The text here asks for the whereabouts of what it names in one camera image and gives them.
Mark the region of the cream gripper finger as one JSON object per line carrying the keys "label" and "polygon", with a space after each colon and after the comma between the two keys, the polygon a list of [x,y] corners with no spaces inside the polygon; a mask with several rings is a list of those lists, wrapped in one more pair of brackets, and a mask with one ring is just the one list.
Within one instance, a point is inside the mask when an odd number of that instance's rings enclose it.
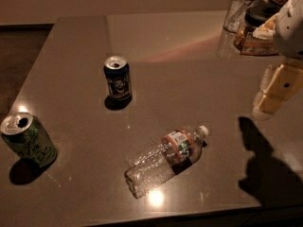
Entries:
{"label": "cream gripper finger", "polygon": [[276,70],[277,70],[277,67],[273,66],[273,65],[269,65],[265,69],[262,79],[260,81],[260,86],[259,86],[259,89],[262,92],[264,92],[269,87]]}
{"label": "cream gripper finger", "polygon": [[269,87],[258,90],[253,102],[252,116],[256,120],[267,120],[281,106],[303,88],[303,63],[283,62],[277,66]]}

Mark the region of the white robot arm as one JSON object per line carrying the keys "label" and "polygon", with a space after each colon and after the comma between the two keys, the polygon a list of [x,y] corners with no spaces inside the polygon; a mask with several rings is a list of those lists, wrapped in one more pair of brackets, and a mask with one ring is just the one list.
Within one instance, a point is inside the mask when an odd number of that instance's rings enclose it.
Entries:
{"label": "white robot arm", "polygon": [[303,88],[303,0],[288,0],[276,18],[274,47],[285,57],[264,71],[252,116],[266,120]]}

